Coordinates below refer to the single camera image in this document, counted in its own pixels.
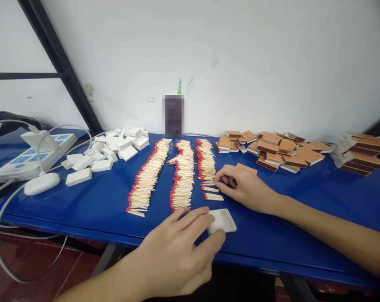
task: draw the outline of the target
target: pile of matches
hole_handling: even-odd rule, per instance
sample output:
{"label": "pile of matches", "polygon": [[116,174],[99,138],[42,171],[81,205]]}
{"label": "pile of matches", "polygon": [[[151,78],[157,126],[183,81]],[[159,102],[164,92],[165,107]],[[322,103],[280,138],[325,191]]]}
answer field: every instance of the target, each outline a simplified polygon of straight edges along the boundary
{"label": "pile of matches", "polygon": [[174,185],[170,192],[170,208],[174,212],[180,207],[191,207],[191,191],[194,183],[194,152],[190,142],[180,140],[175,144],[179,153],[168,164],[176,165]]}
{"label": "pile of matches", "polygon": [[[211,151],[212,144],[205,139],[197,139],[196,151],[198,158],[198,179],[203,180],[201,182],[201,190],[219,193],[216,188],[210,188],[208,186],[215,186],[215,155]],[[211,193],[204,193],[205,200],[223,200],[223,196]]]}
{"label": "pile of matches", "polygon": [[155,143],[155,149],[135,177],[135,184],[128,197],[127,213],[145,217],[143,212],[148,211],[151,192],[155,190],[158,173],[165,164],[171,141],[171,139],[162,138]]}

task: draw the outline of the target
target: blurred object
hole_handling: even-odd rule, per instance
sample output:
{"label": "blurred object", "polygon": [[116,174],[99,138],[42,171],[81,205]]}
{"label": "blurred object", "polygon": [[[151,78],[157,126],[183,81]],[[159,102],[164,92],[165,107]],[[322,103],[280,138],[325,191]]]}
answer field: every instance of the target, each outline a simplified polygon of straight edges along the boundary
{"label": "blurred object", "polygon": [[[36,126],[36,128],[38,128],[39,130],[42,130],[42,126],[36,119],[24,115],[16,115],[11,112],[0,111],[0,120],[20,120]],[[23,127],[25,130],[29,131],[28,126],[25,124],[19,122],[4,122],[1,124],[0,136],[13,132],[17,130],[19,127]]]}
{"label": "blurred object", "polygon": [[163,133],[165,137],[183,137],[184,95],[163,96]]}

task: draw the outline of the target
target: right hand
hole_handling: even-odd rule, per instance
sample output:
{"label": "right hand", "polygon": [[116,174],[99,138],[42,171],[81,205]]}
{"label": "right hand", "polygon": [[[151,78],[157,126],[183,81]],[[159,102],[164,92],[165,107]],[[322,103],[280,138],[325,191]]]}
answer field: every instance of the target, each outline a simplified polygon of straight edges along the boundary
{"label": "right hand", "polygon": [[215,220],[208,212],[208,207],[178,208],[118,262],[127,277],[122,281],[138,300],[188,295],[211,279],[212,261],[226,235],[219,229],[198,246],[194,244]]}
{"label": "right hand", "polygon": [[215,185],[222,193],[256,212],[276,215],[283,204],[283,195],[276,193],[257,176],[232,165],[224,165],[216,173]]}

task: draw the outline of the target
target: electrical outlet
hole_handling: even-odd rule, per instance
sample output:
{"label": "electrical outlet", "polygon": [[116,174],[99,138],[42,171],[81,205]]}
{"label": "electrical outlet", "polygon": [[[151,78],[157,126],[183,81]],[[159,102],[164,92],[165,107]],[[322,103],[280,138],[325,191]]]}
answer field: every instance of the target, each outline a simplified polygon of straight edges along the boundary
{"label": "electrical outlet", "polygon": [[29,149],[27,152],[25,152],[23,155],[31,155],[31,154],[36,154],[35,149]]}
{"label": "electrical outlet", "polygon": [[[44,159],[47,156],[47,154],[39,154],[39,156],[40,156],[40,159]],[[35,155],[29,161],[38,161],[38,156]]]}
{"label": "electrical outlet", "polygon": [[56,138],[57,140],[61,140],[61,139],[66,139],[67,137],[69,137],[69,135],[60,135],[58,138]]}
{"label": "electrical outlet", "polygon": [[20,157],[17,157],[16,159],[14,159],[10,164],[21,164],[23,162],[26,162],[29,158],[31,158],[30,156],[20,156]]}

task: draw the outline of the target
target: white adapter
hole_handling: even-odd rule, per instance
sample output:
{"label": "white adapter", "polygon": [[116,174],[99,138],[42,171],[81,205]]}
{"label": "white adapter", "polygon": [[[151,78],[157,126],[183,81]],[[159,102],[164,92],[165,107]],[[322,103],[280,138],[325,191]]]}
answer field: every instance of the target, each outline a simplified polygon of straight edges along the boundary
{"label": "white adapter", "polygon": [[43,140],[40,143],[40,152],[55,151],[59,148],[59,144],[46,130],[39,131],[38,133],[25,132],[21,134],[21,138],[36,151],[38,151],[38,145],[42,139]]}

